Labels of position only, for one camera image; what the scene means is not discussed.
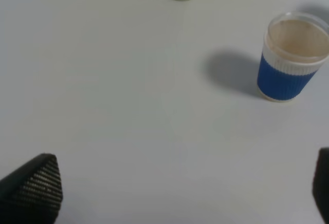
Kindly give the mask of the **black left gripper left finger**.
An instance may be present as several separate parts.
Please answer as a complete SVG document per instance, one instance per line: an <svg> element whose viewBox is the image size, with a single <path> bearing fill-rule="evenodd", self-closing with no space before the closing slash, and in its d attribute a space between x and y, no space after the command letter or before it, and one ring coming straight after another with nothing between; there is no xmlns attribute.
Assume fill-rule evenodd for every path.
<svg viewBox="0 0 329 224"><path fill-rule="evenodd" d="M53 154L40 154L1 179L1 223L55 223L62 201Z"/></svg>

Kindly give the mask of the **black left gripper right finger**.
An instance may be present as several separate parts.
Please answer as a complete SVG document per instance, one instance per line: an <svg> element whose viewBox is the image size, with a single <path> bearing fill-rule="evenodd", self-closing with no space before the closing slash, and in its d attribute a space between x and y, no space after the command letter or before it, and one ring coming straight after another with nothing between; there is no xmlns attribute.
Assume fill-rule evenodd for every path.
<svg viewBox="0 0 329 224"><path fill-rule="evenodd" d="M319 150L312 192L319 213L328 224L328 147Z"/></svg>

